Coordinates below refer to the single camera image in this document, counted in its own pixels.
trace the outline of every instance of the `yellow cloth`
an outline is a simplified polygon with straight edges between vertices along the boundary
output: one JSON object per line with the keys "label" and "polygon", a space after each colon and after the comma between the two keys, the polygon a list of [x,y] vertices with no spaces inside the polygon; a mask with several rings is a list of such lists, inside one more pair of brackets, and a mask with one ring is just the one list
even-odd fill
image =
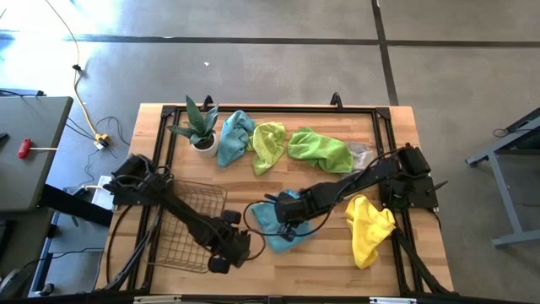
{"label": "yellow cloth", "polygon": [[375,248],[396,228],[396,221],[389,209],[377,210],[364,195],[348,202],[345,215],[353,234],[354,262],[364,269],[379,256]]}

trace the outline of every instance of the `red screwdriver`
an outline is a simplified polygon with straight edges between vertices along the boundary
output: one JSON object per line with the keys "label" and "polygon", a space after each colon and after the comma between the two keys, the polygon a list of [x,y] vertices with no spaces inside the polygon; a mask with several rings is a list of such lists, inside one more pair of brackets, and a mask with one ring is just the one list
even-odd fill
{"label": "red screwdriver", "polygon": [[31,148],[30,147],[31,145],[32,145],[32,140],[30,140],[30,138],[25,138],[23,140],[23,143],[19,147],[19,151],[17,151],[17,157],[19,157],[20,159],[25,158],[32,149],[50,150],[50,151],[58,150],[58,148]]}

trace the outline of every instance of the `metal wire basket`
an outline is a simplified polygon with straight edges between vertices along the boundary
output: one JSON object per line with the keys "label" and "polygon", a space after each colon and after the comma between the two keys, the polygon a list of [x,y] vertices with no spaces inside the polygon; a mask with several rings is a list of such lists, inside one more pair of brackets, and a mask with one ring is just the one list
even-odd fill
{"label": "metal wire basket", "polygon": [[[227,199],[224,188],[198,182],[175,180],[174,191],[190,207],[209,216],[220,216]],[[209,258],[210,252],[195,243],[186,225],[165,210],[154,265],[203,274],[208,272]]]}

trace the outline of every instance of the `gray floor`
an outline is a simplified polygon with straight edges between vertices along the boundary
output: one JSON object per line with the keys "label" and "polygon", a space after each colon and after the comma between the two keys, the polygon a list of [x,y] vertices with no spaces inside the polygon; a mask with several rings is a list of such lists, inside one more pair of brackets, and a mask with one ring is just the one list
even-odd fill
{"label": "gray floor", "polygon": [[[51,2],[79,34],[377,38],[369,0]],[[540,41],[540,4],[533,0],[379,3],[387,39]],[[56,39],[66,31],[47,6],[8,7],[0,30],[26,33],[16,41],[0,41],[0,87],[73,94],[74,45]],[[126,138],[138,104],[182,101],[185,94],[196,100],[210,94],[220,103],[325,104],[338,91],[348,105],[389,105],[378,46],[82,42],[80,47],[87,76],[79,91],[90,115],[95,121],[118,117]],[[510,232],[502,200],[489,164],[468,169],[463,162],[496,140],[493,129],[540,106],[539,51],[389,47],[399,104],[414,109],[433,176],[450,181],[440,190],[440,217],[452,279],[464,295],[540,301],[540,243],[493,248],[491,238]],[[77,106],[70,117],[84,126]],[[103,122],[100,131],[114,139],[116,124]],[[118,143],[113,144],[118,159],[106,153],[90,159],[94,177],[108,174],[125,157],[127,146]],[[87,180],[83,168],[93,151],[90,141],[66,129],[49,183],[69,187]],[[540,215],[537,210],[526,215],[532,214]],[[84,239],[69,242],[70,249],[55,245],[55,250],[95,245]],[[94,274],[95,265],[86,264]],[[61,277],[52,271],[50,280]],[[88,290],[92,279],[74,287],[71,280],[64,290]]]}

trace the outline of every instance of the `table leg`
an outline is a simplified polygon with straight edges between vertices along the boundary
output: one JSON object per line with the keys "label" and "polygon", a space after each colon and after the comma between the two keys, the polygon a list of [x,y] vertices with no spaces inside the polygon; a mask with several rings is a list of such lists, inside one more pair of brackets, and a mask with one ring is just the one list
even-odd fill
{"label": "table leg", "polygon": [[77,216],[83,220],[107,227],[111,224],[112,220],[112,211],[83,201],[50,185],[43,187],[40,206],[51,207],[64,214]]}

